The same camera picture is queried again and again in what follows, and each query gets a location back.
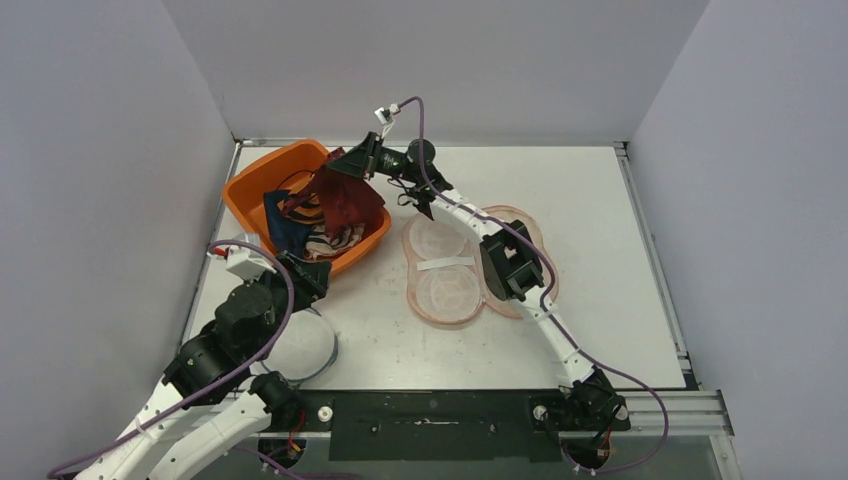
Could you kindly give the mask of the maroon bra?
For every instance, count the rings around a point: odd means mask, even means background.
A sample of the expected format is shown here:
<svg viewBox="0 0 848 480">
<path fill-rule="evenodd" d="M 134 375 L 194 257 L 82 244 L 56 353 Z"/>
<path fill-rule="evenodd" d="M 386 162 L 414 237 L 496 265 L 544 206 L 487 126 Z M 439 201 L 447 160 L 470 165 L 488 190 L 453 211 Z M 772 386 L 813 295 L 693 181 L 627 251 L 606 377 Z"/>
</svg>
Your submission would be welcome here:
<svg viewBox="0 0 848 480">
<path fill-rule="evenodd" d="M 384 200 L 365 180 L 329 168 L 329 164 L 344 153 L 341 147 L 329 152 L 310 181 L 309 189 L 318 197 L 328 235 L 337 237 L 356 225 L 363 225 L 368 235 L 378 230 L 382 223 Z"/>
</svg>

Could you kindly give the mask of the navy blue bra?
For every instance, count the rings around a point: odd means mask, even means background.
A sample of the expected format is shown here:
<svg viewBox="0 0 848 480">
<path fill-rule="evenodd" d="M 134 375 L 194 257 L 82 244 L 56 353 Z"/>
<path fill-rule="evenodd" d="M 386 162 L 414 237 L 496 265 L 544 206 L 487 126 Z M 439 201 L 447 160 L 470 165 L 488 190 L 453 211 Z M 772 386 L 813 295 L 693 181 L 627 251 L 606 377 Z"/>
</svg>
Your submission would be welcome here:
<svg viewBox="0 0 848 480">
<path fill-rule="evenodd" d="M 303 258 L 312 227 L 283 215 L 279 202 L 287 200 L 288 196 L 288 190 L 275 190 L 263 194 L 268 234 L 277 252 L 287 252 Z"/>
</svg>

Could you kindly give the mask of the white mesh laundry bag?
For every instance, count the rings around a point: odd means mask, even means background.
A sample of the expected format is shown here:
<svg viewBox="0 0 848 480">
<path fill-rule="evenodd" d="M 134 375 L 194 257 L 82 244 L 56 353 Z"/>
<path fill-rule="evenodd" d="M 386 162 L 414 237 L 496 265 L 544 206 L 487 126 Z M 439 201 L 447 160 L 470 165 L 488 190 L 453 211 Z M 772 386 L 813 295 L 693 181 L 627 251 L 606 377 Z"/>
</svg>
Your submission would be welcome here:
<svg viewBox="0 0 848 480">
<path fill-rule="evenodd" d="M 278 372 L 289 383 L 302 384 L 329 369 L 338 352 L 336 331 L 317 309 L 309 308 L 292 315 L 268 357 L 258 362 L 256 370 Z"/>
</svg>

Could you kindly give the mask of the orange plastic tub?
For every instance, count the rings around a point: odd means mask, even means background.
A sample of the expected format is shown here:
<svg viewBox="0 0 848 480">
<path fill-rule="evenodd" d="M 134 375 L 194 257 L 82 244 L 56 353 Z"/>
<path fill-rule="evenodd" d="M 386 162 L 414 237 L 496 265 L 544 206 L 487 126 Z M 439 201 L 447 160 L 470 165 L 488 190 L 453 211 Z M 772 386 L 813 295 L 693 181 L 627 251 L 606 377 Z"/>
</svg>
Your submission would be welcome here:
<svg viewBox="0 0 848 480">
<path fill-rule="evenodd" d="M 227 181 L 221 197 L 239 225 L 248 233 L 256 233 L 267 252 L 276 254 L 272 243 L 264 205 L 264 194 L 280 189 L 298 189 L 309 180 L 310 173 L 321 167 L 329 150 L 313 139 L 298 140 L 278 148 Z M 349 270 L 377 249 L 392 225 L 387 209 L 380 210 L 378 221 L 366 236 L 350 250 L 332 258 L 333 277 Z"/>
</svg>

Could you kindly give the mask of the floral padded bra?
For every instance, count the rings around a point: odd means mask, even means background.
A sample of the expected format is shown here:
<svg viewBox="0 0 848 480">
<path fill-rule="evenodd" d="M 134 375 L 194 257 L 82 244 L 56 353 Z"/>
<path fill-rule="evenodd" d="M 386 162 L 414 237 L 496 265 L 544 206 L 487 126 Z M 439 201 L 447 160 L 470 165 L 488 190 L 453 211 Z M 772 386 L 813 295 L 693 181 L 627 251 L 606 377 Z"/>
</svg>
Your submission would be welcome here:
<svg viewBox="0 0 848 480">
<path fill-rule="evenodd" d="M 444 224 L 422 214 L 402 232 L 407 260 L 407 301 L 424 320 L 441 325 L 466 323 L 484 309 L 511 319 L 521 314 L 488 290 L 479 247 Z"/>
</svg>

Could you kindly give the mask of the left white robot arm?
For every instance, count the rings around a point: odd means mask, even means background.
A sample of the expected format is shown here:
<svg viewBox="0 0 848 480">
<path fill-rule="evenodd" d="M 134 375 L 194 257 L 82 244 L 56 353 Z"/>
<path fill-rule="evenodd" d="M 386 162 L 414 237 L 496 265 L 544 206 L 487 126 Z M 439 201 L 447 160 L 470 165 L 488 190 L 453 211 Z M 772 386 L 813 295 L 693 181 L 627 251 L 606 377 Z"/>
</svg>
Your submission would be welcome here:
<svg viewBox="0 0 848 480">
<path fill-rule="evenodd" d="M 114 445 L 78 479 L 188 479 L 243 439 L 289 430 L 305 417 L 298 389 L 280 372 L 254 374 L 294 313 L 325 297 L 332 265 L 275 257 L 244 242 L 217 249 L 241 282 L 187 340 Z"/>
</svg>

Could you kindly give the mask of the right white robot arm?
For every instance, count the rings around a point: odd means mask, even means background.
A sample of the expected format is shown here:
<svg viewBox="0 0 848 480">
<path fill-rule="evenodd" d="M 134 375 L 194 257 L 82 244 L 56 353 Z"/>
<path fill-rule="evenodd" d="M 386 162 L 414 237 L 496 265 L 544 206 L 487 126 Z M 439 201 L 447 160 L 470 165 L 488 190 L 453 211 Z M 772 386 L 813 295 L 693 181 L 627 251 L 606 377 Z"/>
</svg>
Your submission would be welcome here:
<svg viewBox="0 0 848 480">
<path fill-rule="evenodd" d="M 401 152 L 384 146 L 382 138 L 370 132 L 359 145 L 330 153 L 326 166 L 355 179 L 382 175 L 392 180 L 420 213 L 476 243 L 489 293 L 534 322 L 547 340 L 567 422 L 578 430 L 600 432 L 628 425 L 624 397 L 559 318 L 550 297 L 554 269 L 525 224 L 507 223 L 469 202 L 435 167 L 435 153 L 433 144 L 423 138 Z"/>
</svg>

